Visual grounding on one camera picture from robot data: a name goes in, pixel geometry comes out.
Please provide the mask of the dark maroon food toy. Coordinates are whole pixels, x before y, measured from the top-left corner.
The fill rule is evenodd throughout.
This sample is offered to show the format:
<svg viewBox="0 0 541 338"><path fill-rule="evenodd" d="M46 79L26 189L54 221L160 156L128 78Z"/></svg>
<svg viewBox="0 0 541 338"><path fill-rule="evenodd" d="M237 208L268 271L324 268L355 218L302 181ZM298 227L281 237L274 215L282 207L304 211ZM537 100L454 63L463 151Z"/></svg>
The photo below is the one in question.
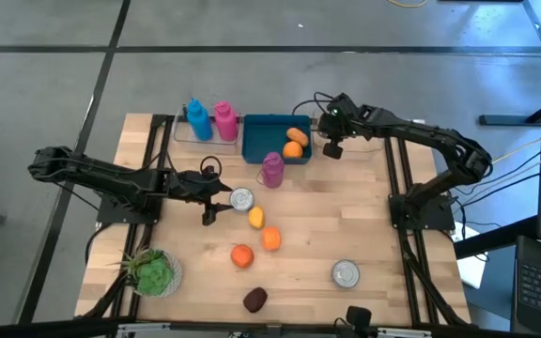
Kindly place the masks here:
<svg viewBox="0 0 541 338"><path fill-rule="evenodd" d="M267 291L262 287L252 289L242 300L243 306L249 313L257 313L268 299Z"/></svg>

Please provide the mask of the potted green succulent plant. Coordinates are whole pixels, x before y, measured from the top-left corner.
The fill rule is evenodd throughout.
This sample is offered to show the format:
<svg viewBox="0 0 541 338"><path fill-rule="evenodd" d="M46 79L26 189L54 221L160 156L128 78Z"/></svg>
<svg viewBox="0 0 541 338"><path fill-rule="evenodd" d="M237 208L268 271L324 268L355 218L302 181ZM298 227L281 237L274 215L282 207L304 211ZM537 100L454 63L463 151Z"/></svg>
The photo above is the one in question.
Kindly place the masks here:
<svg viewBox="0 0 541 338"><path fill-rule="evenodd" d="M181 285L183 269L177 258L162 249L145 248L116 262L132 291L142 297L164 298Z"/></svg>

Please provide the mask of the oblong orange-brown food toy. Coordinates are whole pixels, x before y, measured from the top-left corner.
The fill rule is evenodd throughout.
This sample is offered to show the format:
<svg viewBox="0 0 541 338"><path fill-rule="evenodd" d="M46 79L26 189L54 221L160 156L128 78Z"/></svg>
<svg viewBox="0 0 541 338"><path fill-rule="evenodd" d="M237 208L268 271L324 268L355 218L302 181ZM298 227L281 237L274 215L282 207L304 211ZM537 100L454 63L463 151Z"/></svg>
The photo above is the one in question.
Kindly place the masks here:
<svg viewBox="0 0 541 338"><path fill-rule="evenodd" d="M297 128L289 128L286 131L286 137L291 141L299 144L302 148L309 145L309 137L303 131Z"/></svg>

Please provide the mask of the orange blocky food toy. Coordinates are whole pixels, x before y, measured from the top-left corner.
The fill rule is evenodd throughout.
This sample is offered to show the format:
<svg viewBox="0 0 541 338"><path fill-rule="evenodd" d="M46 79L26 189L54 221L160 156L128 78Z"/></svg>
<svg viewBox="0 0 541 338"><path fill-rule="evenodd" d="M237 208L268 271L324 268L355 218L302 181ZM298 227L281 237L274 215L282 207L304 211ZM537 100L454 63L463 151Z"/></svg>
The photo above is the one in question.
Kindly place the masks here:
<svg viewBox="0 0 541 338"><path fill-rule="evenodd" d="M265 227L262 230L261 243L264 250L279 250L282 244L281 231L277 227Z"/></svg>

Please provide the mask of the clear plastic bin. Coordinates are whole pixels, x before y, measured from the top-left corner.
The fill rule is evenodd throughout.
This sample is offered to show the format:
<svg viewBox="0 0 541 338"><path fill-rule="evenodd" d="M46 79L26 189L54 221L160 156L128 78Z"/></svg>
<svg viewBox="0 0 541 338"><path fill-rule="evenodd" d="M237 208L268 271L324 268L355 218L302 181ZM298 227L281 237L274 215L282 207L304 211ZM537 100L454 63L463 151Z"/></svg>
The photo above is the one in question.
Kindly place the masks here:
<svg viewBox="0 0 541 338"><path fill-rule="evenodd" d="M314 145L315 152L322 153L323 147L330 142L328 138L322 136L317 131L318 120L321 117L319 110L314 110L311 115L311 139ZM383 141L381 139L373 138L370 141L366 141L362 136L346 138L343 142L338 144L343 148L342 155L354 154L354 153L371 153L383 149Z"/></svg>
<svg viewBox="0 0 541 338"><path fill-rule="evenodd" d="M178 109L178 112L176 115L183 116L181 107ZM242 114L239 112L236 112L236 116L243 117ZM195 137L189 121L186 123L173 121L172 128L171 128L171 136L174 141L179 142L179 143L191 143L191 144L202 144L202 145L209 144L209 145L216 145L216 146L235 146L237 143L240 142L241 136L243 134L243 131L242 131L243 122L238 123L237 139L235 141L227 142L227 141L224 141L220 136L213 113L209 113L209 120L211 122L213 136L208 141L200 141Z"/></svg>

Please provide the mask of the black desk leg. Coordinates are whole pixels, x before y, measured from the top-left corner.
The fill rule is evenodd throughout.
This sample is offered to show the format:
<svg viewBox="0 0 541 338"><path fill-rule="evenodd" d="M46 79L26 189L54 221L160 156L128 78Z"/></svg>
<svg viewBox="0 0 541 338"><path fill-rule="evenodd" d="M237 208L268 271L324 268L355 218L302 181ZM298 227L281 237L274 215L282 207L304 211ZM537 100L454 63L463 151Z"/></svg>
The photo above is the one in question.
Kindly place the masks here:
<svg viewBox="0 0 541 338"><path fill-rule="evenodd" d="M454 244L456 258L464 259L514 245L519 236L537 239L537 224L537 217L532 216L504 227L458 241Z"/></svg>

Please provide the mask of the purple squeeze bottle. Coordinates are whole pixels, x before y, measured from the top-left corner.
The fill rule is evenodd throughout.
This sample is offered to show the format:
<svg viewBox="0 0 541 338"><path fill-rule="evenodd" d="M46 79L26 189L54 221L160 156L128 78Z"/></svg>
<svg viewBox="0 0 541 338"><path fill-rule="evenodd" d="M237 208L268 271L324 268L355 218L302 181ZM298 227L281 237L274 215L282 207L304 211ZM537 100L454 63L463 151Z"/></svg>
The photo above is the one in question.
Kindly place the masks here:
<svg viewBox="0 0 541 338"><path fill-rule="evenodd" d="M270 152L262 162L262 167L255 180L267 188L279 188L283 182L285 163L277 152Z"/></svg>

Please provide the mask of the red-orange tomato toy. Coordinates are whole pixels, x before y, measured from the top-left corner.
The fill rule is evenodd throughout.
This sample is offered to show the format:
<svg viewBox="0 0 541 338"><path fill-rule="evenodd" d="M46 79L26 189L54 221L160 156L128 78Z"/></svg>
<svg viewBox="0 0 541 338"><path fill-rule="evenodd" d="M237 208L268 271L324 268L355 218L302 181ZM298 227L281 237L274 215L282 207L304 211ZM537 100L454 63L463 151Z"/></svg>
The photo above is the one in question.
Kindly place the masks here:
<svg viewBox="0 0 541 338"><path fill-rule="evenodd" d="M232 263L238 268L247 269L253 264L255 255L249 246L238 244L232 249L230 258Z"/></svg>

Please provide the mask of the pink squeeze bottle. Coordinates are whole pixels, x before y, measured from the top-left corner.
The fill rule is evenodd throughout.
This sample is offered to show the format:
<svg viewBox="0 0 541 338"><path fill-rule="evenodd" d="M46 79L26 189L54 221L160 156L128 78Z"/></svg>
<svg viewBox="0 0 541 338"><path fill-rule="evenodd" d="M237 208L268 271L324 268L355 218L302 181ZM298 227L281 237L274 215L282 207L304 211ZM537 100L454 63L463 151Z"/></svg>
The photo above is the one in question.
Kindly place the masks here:
<svg viewBox="0 0 541 338"><path fill-rule="evenodd" d="M238 137L238 121L235 111L228 101L219 101L214 105L215 122L224 141L235 141Z"/></svg>

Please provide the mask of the blue squeeze bottle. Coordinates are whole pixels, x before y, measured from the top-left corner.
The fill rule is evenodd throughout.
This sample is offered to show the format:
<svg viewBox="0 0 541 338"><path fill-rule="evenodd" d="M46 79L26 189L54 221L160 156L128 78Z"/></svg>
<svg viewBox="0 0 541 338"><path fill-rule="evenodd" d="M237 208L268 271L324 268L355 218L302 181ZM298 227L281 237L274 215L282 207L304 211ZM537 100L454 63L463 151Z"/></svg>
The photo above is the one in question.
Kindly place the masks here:
<svg viewBox="0 0 541 338"><path fill-rule="evenodd" d="M213 132L209 113L199 100L191 99L187 105L187 118L198 140L208 141L212 138Z"/></svg>

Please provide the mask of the black desk foot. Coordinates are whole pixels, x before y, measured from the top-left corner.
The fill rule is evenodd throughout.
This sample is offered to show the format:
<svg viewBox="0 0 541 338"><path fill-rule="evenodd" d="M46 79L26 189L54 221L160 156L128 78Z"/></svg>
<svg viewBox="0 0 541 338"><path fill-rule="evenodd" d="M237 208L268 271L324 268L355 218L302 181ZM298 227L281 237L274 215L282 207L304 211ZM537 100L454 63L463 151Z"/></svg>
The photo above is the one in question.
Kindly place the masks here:
<svg viewBox="0 0 541 338"><path fill-rule="evenodd" d="M541 108L531 115L480 115L482 126L532 127L541 125Z"/></svg>

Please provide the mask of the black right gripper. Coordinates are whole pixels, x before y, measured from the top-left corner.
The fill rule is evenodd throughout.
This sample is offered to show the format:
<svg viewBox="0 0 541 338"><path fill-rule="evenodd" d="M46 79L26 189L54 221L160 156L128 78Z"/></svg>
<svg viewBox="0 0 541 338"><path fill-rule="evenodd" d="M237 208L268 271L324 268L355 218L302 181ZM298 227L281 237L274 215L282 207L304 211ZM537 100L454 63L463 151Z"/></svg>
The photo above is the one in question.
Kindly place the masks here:
<svg viewBox="0 0 541 338"><path fill-rule="evenodd" d="M339 145L347 138L357 136L352 118L359 113L359 108L350 96L341 93L330 100L317 124L317 132L328 139L323 146L323 154L329 158L340 160L343 148Z"/></svg>

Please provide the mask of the silver-lid tin can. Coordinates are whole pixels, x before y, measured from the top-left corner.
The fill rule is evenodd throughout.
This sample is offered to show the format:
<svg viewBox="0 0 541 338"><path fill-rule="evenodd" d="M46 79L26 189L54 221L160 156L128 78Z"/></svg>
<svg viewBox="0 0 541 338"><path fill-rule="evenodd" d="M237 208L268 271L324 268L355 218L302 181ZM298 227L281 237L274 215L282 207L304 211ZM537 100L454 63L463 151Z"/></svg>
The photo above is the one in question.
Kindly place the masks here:
<svg viewBox="0 0 541 338"><path fill-rule="evenodd" d="M237 211L249 211L255 204L255 198L251 190L236 188L229 194L229 203Z"/></svg>
<svg viewBox="0 0 541 338"><path fill-rule="evenodd" d="M339 260L332 267L332 280L338 287L353 288L360 278L360 270L351 260Z"/></svg>

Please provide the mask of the black frame beam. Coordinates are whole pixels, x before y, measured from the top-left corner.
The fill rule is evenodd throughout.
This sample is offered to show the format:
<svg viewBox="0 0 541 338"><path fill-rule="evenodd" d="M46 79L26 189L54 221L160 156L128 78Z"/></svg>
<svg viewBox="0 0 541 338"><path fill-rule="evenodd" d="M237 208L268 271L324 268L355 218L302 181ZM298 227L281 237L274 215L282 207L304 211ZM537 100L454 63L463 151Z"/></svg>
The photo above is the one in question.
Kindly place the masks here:
<svg viewBox="0 0 541 338"><path fill-rule="evenodd" d="M120 324L143 323L129 317L78 318L54 322L38 322L0 326L0 338L91 338L102 335L116 335ZM196 331L245 331L264 334L267 324L237 324L216 322L169 322L170 330ZM412 327L370 326L366 331L355 331L350 325L297 325L282 324L284 334L336 334L340 338L377 338L377 328L401 328L427 330L432 338L541 338L541 335L499 330L483 330L474 326L446 326L418 324Z"/></svg>

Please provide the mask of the yellow food toy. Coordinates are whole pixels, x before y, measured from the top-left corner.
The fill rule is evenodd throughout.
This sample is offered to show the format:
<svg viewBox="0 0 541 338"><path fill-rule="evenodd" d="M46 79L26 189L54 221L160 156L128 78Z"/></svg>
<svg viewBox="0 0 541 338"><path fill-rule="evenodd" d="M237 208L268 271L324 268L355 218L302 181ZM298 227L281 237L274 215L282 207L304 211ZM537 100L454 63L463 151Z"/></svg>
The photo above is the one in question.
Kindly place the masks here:
<svg viewBox="0 0 541 338"><path fill-rule="evenodd" d="M261 229L265 225L265 213L261 207L252 207L248 213L249 224L256 229Z"/></svg>

